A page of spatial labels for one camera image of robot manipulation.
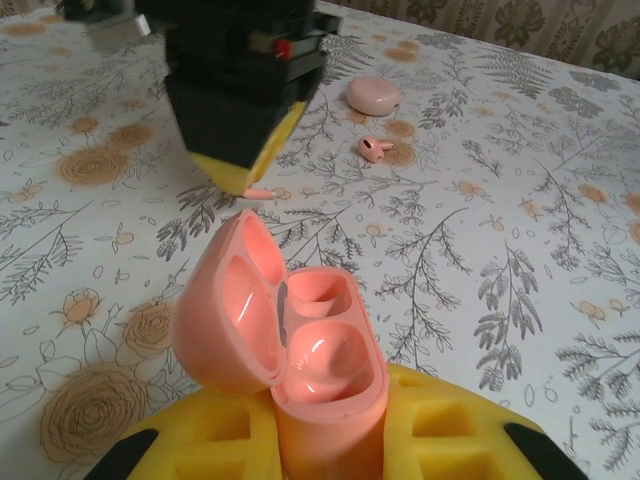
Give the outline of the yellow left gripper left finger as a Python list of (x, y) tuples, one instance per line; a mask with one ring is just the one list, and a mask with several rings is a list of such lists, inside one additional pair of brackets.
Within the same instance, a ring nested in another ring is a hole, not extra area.
[(199, 390), (133, 426), (92, 468), (92, 477), (279, 479), (271, 396)]

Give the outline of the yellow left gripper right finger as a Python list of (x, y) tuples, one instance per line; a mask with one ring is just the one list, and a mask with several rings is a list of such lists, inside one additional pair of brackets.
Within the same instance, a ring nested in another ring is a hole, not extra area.
[(531, 420), (447, 381), (391, 364), (383, 477), (585, 479)]

